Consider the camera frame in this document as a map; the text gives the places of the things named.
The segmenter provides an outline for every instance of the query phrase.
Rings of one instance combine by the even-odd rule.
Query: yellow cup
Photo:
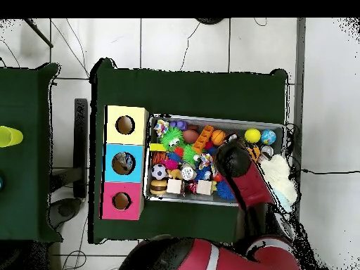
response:
[[[23,133],[10,127],[0,127],[0,148],[17,145],[23,141]]]

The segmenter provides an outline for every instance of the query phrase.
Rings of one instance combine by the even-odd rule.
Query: pink box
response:
[[[118,193],[126,193],[130,197],[130,205],[119,210],[113,205],[113,198]],[[143,194],[141,183],[105,182],[103,194],[103,219],[139,220],[143,210]]]

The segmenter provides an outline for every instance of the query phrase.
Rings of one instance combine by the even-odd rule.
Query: green spiky toy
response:
[[[198,159],[195,156],[199,156],[194,150],[193,150],[193,146],[192,145],[185,145],[184,147],[184,156],[183,156],[183,160],[184,162],[189,163],[190,165],[195,166],[195,164],[198,163]]]
[[[160,139],[160,143],[165,147],[166,151],[171,152],[174,151],[175,147],[185,145],[183,133],[177,127],[169,127],[167,133]]]

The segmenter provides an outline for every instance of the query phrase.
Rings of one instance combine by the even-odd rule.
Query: blue box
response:
[[[135,159],[135,168],[128,175],[119,175],[113,169],[112,162],[116,154],[130,153]],[[106,182],[142,182],[144,146],[106,144],[105,181]]]

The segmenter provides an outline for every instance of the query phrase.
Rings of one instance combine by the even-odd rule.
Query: green mat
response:
[[[92,99],[90,177],[95,177],[89,199],[94,217],[94,240],[173,236],[232,242],[237,207],[146,201],[139,221],[98,218],[105,105],[144,107],[162,113],[225,120],[283,124],[285,119],[284,70],[255,73],[163,72],[116,69],[111,59],[100,59],[91,71]]]
[[[0,239],[60,241],[47,222],[50,190],[49,84],[59,66],[0,68],[0,125],[24,139],[0,148]]]

